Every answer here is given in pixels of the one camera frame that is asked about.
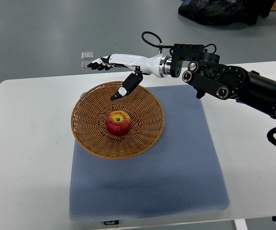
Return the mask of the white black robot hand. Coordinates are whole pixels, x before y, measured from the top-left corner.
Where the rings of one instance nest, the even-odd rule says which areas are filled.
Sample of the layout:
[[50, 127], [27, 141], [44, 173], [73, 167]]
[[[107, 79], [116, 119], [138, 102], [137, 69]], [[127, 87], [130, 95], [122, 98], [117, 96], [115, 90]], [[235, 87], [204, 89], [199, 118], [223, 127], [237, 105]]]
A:
[[143, 80], [144, 75], [155, 75], [165, 78], [170, 75], [172, 58], [163, 54], [154, 57], [143, 57], [129, 54], [112, 54], [100, 57], [87, 64], [90, 69], [109, 70], [111, 68], [128, 68], [132, 73], [121, 84], [117, 92], [111, 96], [111, 100], [117, 100], [130, 94]]

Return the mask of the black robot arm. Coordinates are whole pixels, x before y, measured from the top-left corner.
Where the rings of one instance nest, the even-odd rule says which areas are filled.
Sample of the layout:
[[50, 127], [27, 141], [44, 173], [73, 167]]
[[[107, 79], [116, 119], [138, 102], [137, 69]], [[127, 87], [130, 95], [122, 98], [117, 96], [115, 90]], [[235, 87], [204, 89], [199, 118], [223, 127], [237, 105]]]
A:
[[170, 74], [196, 89], [198, 99], [206, 93], [220, 100], [234, 99], [276, 120], [276, 81], [238, 66], [219, 63], [203, 45], [175, 44]]

